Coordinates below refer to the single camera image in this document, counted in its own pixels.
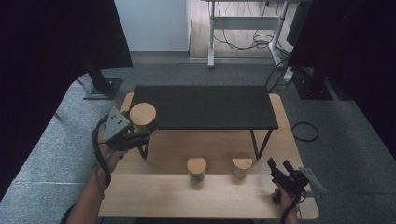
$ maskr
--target gray carpet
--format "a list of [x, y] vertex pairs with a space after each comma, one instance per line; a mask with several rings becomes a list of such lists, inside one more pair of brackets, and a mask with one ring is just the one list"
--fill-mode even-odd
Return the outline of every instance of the gray carpet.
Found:
[[[91, 173], [95, 158], [91, 134], [111, 106], [120, 108], [135, 85], [260, 85], [273, 65], [136, 64], [134, 69], [104, 70], [106, 77], [124, 79], [114, 101], [86, 101], [86, 85], [73, 83], [58, 114], [35, 146], [0, 203], [0, 223], [59, 223]], [[273, 76], [272, 82], [279, 75]], [[394, 223], [396, 162], [353, 101], [301, 101], [293, 84], [280, 96], [290, 125], [309, 121], [319, 130], [313, 143], [297, 141], [306, 167], [328, 189], [317, 199], [319, 218], [301, 223]], [[295, 134], [310, 137], [309, 128]], [[104, 223], [133, 223], [133, 218], [109, 217]], [[264, 223], [278, 223], [265, 220]]]

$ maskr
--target black table top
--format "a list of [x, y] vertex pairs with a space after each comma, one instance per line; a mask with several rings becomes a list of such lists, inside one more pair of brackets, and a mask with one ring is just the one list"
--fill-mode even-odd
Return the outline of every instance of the black table top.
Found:
[[131, 108], [149, 103], [165, 130], [268, 130], [277, 121], [264, 86], [136, 86]]

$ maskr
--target white desk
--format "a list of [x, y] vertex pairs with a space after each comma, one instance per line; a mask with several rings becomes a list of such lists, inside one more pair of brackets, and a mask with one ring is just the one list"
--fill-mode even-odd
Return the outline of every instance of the white desk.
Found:
[[285, 2], [283, 5], [282, 12], [279, 17], [216, 17], [215, 16], [215, 2], [241, 2], [241, 1], [230, 1], [230, 0], [202, 0], [211, 2], [210, 12], [210, 39], [207, 50], [207, 66], [212, 68], [215, 66], [215, 47], [213, 43], [214, 30], [275, 30], [273, 40], [269, 43], [268, 47], [274, 58], [276, 64], [279, 64], [279, 68], [283, 67], [280, 60], [280, 52], [276, 48], [277, 41], [280, 36], [280, 32], [283, 27], [286, 12], [288, 11], [289, 2], [302, 2], [298, 0], [274, 0], [271, 2]]

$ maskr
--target table leg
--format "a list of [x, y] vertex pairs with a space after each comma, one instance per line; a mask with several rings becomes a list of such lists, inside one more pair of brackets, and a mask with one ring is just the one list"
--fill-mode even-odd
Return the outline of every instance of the table leg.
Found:
[[280, 37], [280, 32], [282, 31], [283, 22], [285, 21], [286, 12], [288, 11], [288, 7], [289, 7], [289, 2], [286, 1], [283, 4], [282, 14], [280, 15], [279, 25], [277, 26], [277, 28], [275, 30], [274, 38], [268, 45], [268, 47], [271, 51], [271, 54], [273, 55], [275, 64], [278, 65], [278, 68], [283, 68], [283, 63], [281, 63], [282, 62], [282, 60], [280, 60], [281, 54], [280, 54], [279, 50], [276, 48], [276, 45], [277, 45], [277, 41], [279, 40], [279, 37]]
[[213, 22], [215, 19], [215, 2], [212, 2], [212, 9], [210, 15], [210, 37], [209, 37], [209, 46], [207, 48], [207, 67], [213, 68], [215, 66], [215, 46], [213, 43], [214, 35], [215, 35], [215, 27], [213, 26]]
[[148, 157], [149, 154], [149, 143], [147, 145], [145, 145], [145, 149], [143, 149], [142, 147], [137, 147], [139, 149], [140, 152], [140, 156], [145, 159]]
[[265, 135], [264, 141], [262, 142], [262, 147], [260, 148], [260, 152], [259, 152], [259, 150], [257, 149], [256, 136], [254, 135], [254, 131], [250, 130], [251, 140], [253, 142], [254, 154], [256, 155], [257, 160], [262, 157], [262, 153], [264, 152], [265, 146], [267, 145], [268, 140], [270, 139], [271, 133], [272, 133], [272, 129], [268, 130], [267, 135]]

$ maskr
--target metal stand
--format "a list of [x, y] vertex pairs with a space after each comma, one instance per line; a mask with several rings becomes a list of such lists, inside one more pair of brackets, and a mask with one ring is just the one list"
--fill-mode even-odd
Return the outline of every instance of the metal stand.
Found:
[[256, 136], [254, 135], [254, 131], [250, 130], [251, 140], [253, 141], [254, 154], [256, 155], [257, 160], [262, 157], [262, 153], [264, 152], [265, 146], [267, 146], [272, 131], [273, 131], [272, 129], [268, 130], [267, 135], [265, 135], [264, 141], [262, 142], [262, 147], [260, 148], [260, 152], [259, 152], [259, 150], [257, 149]]
[[88, 74], [92, 80], [92, 90], [88, 92], [84, 100], [112, 100], [122, 82], [121, 78], [105, 78], [99, 68], [97, 68], [89, 55], [84, 49], [84, 62], [88, 70]]
[[294, 78], [294, 86], [302, 100], [332, 100], [325, 84], [315, 83], [312, 79]]
[[215, 49], [213, 44], [214, 30], [275, 30], [275, 36], [269, 43], [269, 49], [276, 64], [283, 68], [281, 54], [276, 48], [277, 41], [282, 31], [289, 2], [285, 1], [282, 13], [279, 17], [215, 17], [215, 2], [212, 1], [210, 10], [210, 39], [207, 48], [207, 67], [215, 66]]
[[122, 82], [121, 78], [105, 78], [107, 90], [98, 91], [94, 84], [91, 84], [91, 91], [85, 94], [84, 100], [113, 100]]
[[147, 145], [145, 145], [145, 149], [143, 149], [142, 147], [138, 147], [139, 152], [140, 152], [140, 156], [143, 159], [146, 159], [148, 157], [149, 154], [149, 143]]

